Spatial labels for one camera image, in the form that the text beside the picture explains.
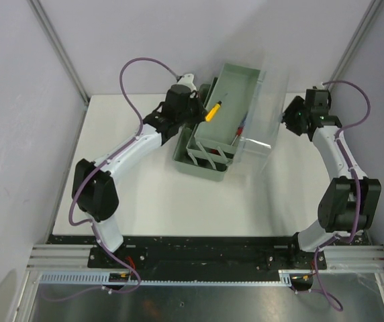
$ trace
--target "black bracket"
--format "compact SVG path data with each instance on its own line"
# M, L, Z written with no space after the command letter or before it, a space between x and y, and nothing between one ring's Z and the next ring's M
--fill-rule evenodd
M381 185L377 179L363 178L358 230L369 229L379 201ZM356 185L353 179L333 178L318 208L319 224L326 232L350 231L355 218Z
M144 280L256 282L278 281L279 270L311 270L313 253L293 251L294 237L138 237L125 236L114 255L131 257ZM322 254L318 261L326 269ZM124 268L99 247L90 268Z
M335 125L341 127L341 122L335 115L329 115L331 94L326 89L308 89L305 100L296 96L283 114L282 123L297 136L307 134L310 141L318 127Z
M175 136L181 126L186 123L193 125L205 120L205 110L197 91L185 85L173 85L166 93L165 101L144 118L144 124L149 124L161 133L162 144Z
M94 169L94 163L86 159L77 162L73 180L73 198L84 179ZM119 205L116 187L110 173L99 170L85 185L77 204L81 211L92 215L96 222L110 218Z

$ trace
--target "metal corner post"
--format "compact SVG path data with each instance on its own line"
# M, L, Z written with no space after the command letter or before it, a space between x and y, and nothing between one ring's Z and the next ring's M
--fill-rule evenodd
M372 0L369 4L367 11L365 12L361 22L358 24L357 29L354 31L352 38L350 39L346 50L341 56L340 61L337 64L330 81L334 81L340 79L344 72L346 71L348 65L354 58L359 46L362 44L365 36L370 30L375 18L378 16L380 10L383 8L384 0ZM331 90L335 85L329 85L329 89Z
M55 51L56 55L59 58L60 63L65 68L66 73L70 77L71 81L73 82L73 85L75 86L77 93L80 95L81 99L83 100L83 103L88 106L89 105L89 96L86 93L86 90L77 75L77 72L68 57L64 47L62 46L62 43L58 37L58 35L55 32L55 29L53 28L52 23L50 22L49 17L47 16L47 13L44 11L44 8L42 4L40 3L40 0L27 0L30 4L30 7L34 14L36 15L36 18L38 22L40 23L44 33L46 34L50 44L52 45L53 50Z

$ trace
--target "aluminum frame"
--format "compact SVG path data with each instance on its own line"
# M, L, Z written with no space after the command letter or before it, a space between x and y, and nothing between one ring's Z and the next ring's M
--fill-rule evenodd
M39 0L28 0L28 3L36 16L36 19L40 23L43 32L46 34L50 45L52 45L53 51L59 58L61 65L65 68L68 77L73 82L77 93L80 95L83 103L88 106L90 98L86 93L86 89L83 86L70 58L68 57L68 54L66 53L64 46L62 45L62 42L52 25L52 22L50 21L47 13L44 11L42 4Z
M10 321L29 321L37 289L40 284L101 284L110 272L127 272L126 269L88 268L92 245L35 245L23 280L23 290L17 309ZM322 274L374 273L384 303L384 247L383 246L327 246L324 249L327 270ZM279 270L280 282L214 283L218 286L289 286L290 274L304 274L308 270ZM197 282L143 282L157 286L211 286Z

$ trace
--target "cable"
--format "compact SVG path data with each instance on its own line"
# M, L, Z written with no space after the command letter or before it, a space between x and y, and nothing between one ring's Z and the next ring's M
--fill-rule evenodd
M350 232L350 236L348 236L348 237L333 236L328 241L324 242L322 245L320 245L316 248L316 251L314 252L314 268L316 271L316 278L318 279L318 282L319 282L321 289L320 290L316 290L316 289L310 290L310 292L317 292L317 293L324 295L326 297L326 300L328 301L328 303L331 305L331 307L333 307L338 312L342 312L344 310L344 307L342 306L341 302L334 295L330 294L325 289L325 286L322 284L322 281L320 279L320 274L319 274L319 268L318 268L318 254L323 250L324 247L332 244L337 239L340 239L341 241L350 244L351 242L353 242L353 239L354 239L356 232L358 230L359 216L361 214L361 184L359 182L358 174L356 173L356 170L353 167L352 160L350 159L350 157L347 154L346 148L342 145L341 140L338 140L338 139L340 138L340 135L344 130L351 129L352 127L358 126L358 125L364 123L368 119L368 117L371 113L371 103L369 101L368 95L358 85L353 84L351 82L348 82L347 80L335 80L335 81L331 80L331 81L323 83L323 85L336 84L336 83L347 84L347 85L354 87L355 89L357 89L362 94L362 96L365 98L365 101L367 102L367 112L365 113L365 116L361 120L359 120L355 123L343 126L335 133L335 142L337 143L337 146L340 149L343 158L346 160L346 163L348 165L348 169L349 169L350 173L352 174L352 177L354 179L354 184L356 186L356 207L354 210L354 220L353 220L352 231Z
M138 131L137 131L135 136L139 136L142 133L144 124L143 124L143 119L142 119L142 116L140 115L140 112L137 110L137 108L134 106L134 104L131 102L130 98L126 94L125 87L124 87L124 72L125 72L126 68L129 67L129 65L131 65L134 62L139 62L139 61L148 61L148 62L157 63L157 64L161 65L162 67L164 67L165 69L167 69L176 78L176 80L179 79L179 77L180 77L171 68L169 68L166 64L164 64L163 62L161 62L161 61L159 61L157 59L153 59L153 58L147 58L147 57L135 58L135 59L132 59L129 62L127 62L122 67L122 69L120 70L120 74L119 74L120 90L121 90L122 95L124 96L125 100L128 102L129 106L132 108L134 113L137 115L138 120L140 122L140 124L138 126ZM110 156L108 156L104 161L102 161L102 163L100 163L100 165L98 165L83 180L83 182L80 184L79 188L77 189L77 192L75 193L75 195L73 197L73 201L71 203L70 210L68 212L68 222L70 223L70 225L76 227L76 226L82 225L84 223L90 223L92 231L93 231L93 233L95 235L95 238L97 240L97 243L101 246L101 248L103 248L103 250L107 253L107 255L109 257L111 257L114 261L116 261L117 263L121 264L122 266L124 266L125 268L130 270L132 272L132 274L134 274L136 276L136 278L137 278L137 285L133 286L132 288L128 288L126 290L123 290L123 289L122 290L114 290L114 289L111 288L109 290L109 294L111 294L112 292L113 293L124 294L124 293L129 293L129 292L132 292L132 291L136 290L140 286L140 284L141 284L140 275L137 273L135 268L133 268L132 266L126 264L124 261L122 261L119 258L117 258L116 256L114 256L114 254L111 253L107 249L107 247L105 247L104 243L101 241L101 236L98 234L98 231L95 229L94 221L92 219L84 219L84 220L80 220L79 222L74 222L74 220L73 220L73 213L74 213L74 208L75 208L75 206L77 204L77 201L79 200L79 197L80 197L81 193L83 192L83 189L85 188L86 184L93 178L93 176L98 171L100 171L107 164L108 160L110 160L112 158L115 158L117 155L122 153L128 146L133 144L136 141L135 136L132 139L130 139L129 141L127 141L123 146L121 146L115 152L113 152ZM69 300L69 299L73 299L73 298L75 298L75 297L77 297L77 296L79 296L79 295L81 295L81 294L83 294L83 293L85 293L85 292L87 292L89 290L95 290L97 288L101 288L101 286L92 286L90 288L86 288L85 290L82 290L81 292L78 292L76 294L70 295L69 297L66 297L66 298L63 298L63 299L48 299L47 297L46 298L43 297L43 299L46 299L47 301L52 301L52 302L66 301L66 300Z
M328 82L324 82L323 85L338 84L338 83L347 84L347 85L350 85L351 87L354 87L355 89L357 89L362 94L362 96L365 98L365 101L367 102L367 112L365 113L365 116L361 120L359 120L355 123L343 126L335 133L335 141L337 143L337 146L340 148L341 154L342 154L343 158L346 160L346 163L349 167L349 171L352 174L352 177L354 179L354 183L356 185L356 207L354 210L355 214L354 214L352 231L350 232L349 237L341 238L341 240L343 242L350 244L351 242L353 242L353 239L354 239L356 232L358 230L359 215L361 212L361 197L362 197L361 196L361 184L359 182L358 174L356 173L356 170L353 167L352 160L348 156L346 149L342 145L341 141L338 140L338 138L340 137L340 134L343 131L345 131L346 129L351 129L352 127L358 126L358 125L364 123L368 119L368 117L371 113L371 102L369 101L368 95L358 85L353 84L352 82L348 82L347 80L335 80L335 81L330 80Z

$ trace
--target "metal floor panel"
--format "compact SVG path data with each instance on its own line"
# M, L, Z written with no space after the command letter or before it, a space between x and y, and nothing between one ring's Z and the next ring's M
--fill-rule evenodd
M295 295L287 287L142 286L130 294L92 290L60 303L37 295L32 321L384 321L374 274L327 274L322 280L344 312L336 312L320 294ZM41 284L40 291L60 298L86 287Z

